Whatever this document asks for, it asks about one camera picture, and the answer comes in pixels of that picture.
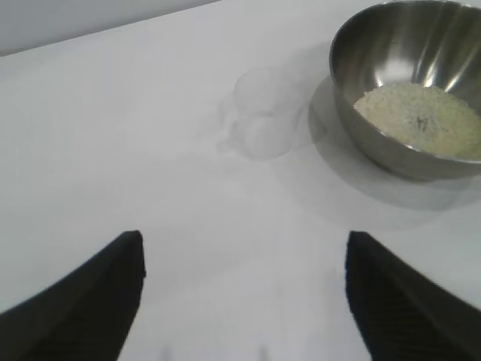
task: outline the metal bowl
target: metal bowl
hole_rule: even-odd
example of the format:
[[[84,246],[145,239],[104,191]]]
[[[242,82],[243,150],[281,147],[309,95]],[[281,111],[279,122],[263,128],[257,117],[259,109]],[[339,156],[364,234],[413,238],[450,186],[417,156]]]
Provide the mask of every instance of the metal bowl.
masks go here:
[[[480,112],[480,9],[434,0],[375,5],[340,28],[331,46],[330,67],[339,118],[354,143],[375,163],[421,179],[481,172],[481,159],[437,156],[402,144],[353,107],[379,86],[410,81],[440,87]]]

